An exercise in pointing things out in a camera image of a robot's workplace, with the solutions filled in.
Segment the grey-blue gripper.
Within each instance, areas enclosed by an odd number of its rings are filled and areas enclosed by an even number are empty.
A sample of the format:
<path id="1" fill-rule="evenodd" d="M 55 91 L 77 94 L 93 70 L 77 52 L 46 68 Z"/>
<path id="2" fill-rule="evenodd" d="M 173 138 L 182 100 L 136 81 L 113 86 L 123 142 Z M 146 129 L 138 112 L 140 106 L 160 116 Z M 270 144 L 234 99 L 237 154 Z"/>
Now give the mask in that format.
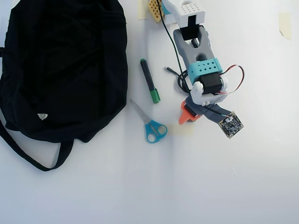
<path id="1" fill-rule="evenodd" d="M 205 116 L 214 123 L 219 123 L 225 119 L 231 121 L 230 111 L 227 111 L 217 104 L 202 106 L 195 104 L 191 98 L 186 98 L 181 104 L 182 113 L 178 120 L 180 125 L 190 121 L 194 122 L 200 117 Z"/>

